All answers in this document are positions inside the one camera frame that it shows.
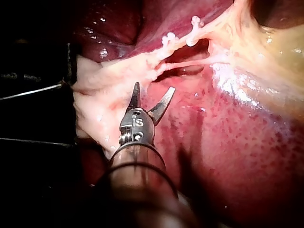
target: metal pin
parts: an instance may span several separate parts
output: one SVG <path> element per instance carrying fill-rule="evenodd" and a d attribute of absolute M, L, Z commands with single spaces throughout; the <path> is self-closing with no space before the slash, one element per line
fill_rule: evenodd
<path fill-rule="evenodd" d="M 7 100 L 7 99 L 12 99 L 12 98 L 19 97 L 19 96 L 35 94 L 35 93 L 43 92 L 43 91 L 46 91 L 46 90 L 61 88 L 64 84 L 65 84 L 64 81 L 61 81 L 57 85 L 52 85 L 52 86 L 48 86 L 48 87 L 45 87 L 45 88 L 42 88 L 42 89 L 32 90 L 32 91 L 24 92 L 24 93 L 21 93 L 21 94 L 12 95 L 12 96 L 2 97 L 2 98 L 0 98 L 0 101 Z"/>
<path fill-rule="evenodd" d="M 170 87 L 159 103 L 156 104 L 151 110 L 148 111 L 149 116 L 152 118 L 154 126 L 156 126 L 161 120 L 162 116 L 166 112 L 175 92 L 175 88 Z"/>
<path fill-rule="evenodd" d="M 74 147 L 73 144 L 67 143 L 58 143 L 58 142 L 44 142 L 44 141 L 34 141 L 34 140 L 24 140 L 24 139 L 10 139 L 10 138 L 0 138 L 0 141 L 11 141 L 11 142 L 20 142 L 20 143 L 34 143 L 34 144 L 43 144 L 43 145 L 54 145 L 54 146 L 62 146 L 65 148 Z"/>

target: curved scissor blade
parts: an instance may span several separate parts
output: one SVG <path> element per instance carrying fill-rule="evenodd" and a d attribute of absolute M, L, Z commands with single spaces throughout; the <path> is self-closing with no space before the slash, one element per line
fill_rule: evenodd
<path fill-rule="evenodd" d="M 136 82 L 134 85 L 131 101 L 125 113 L 134 108 L 141 108 L 141 92 L 139 88 L 139 82 Z"/>
<path fill-rule="evenodd" d="M 165 114 L 170 101 L 173 98 L 175 92 L 175 88 L 170 87 L 159 103 L 156 104 L 150 111 L 148 111 L 149 116 L 152 118 L 154 122 L 154 126 L 156 126 L 161 120 L 162 116 Z"/>

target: thin wire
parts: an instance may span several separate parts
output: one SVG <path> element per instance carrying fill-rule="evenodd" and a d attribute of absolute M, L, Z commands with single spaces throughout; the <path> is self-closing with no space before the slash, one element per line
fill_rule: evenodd
<path fill-rule="evenodd" d="M 44 142 L 44 141 L 35 141 L 35 140 L 24 140 L 24 139 L 10 139 L 10 138 L 0 138 L 0 141 L 11 141 L 11 142 L 20 142 L 20 143 L 35 143 L 35 144 L 44 144 L 44 145 L 54 145 L 70 148 L 75 146 L 74 144 L 67 143 L 58 143 L 58 142 Z"/>
<path fill-rule="evenodd" d="M 12 98 L 19 97 L 19 96 L 34 94 L 34 93 L 38 93 L 38 92 L 43 92 L 43 91 L 50 90 L 50 89 L 61 88 L 63 86 L 63 84 L 64 84 L 63 82 L 60 82 L 57 85 L 52 85 L 52 86 L 45 87 L 45 88 L 42 88 L 42 89 L 32 90 L 32 91 L 28 91 L 28 92 L 21 93 L 21 94 L 16 94 L 16 95 L 12 95 L 12 96 L 3 97 L 3 98 L 0 98 L 0 101 L 7 100 L 7 99 L 12 99 Z"/>

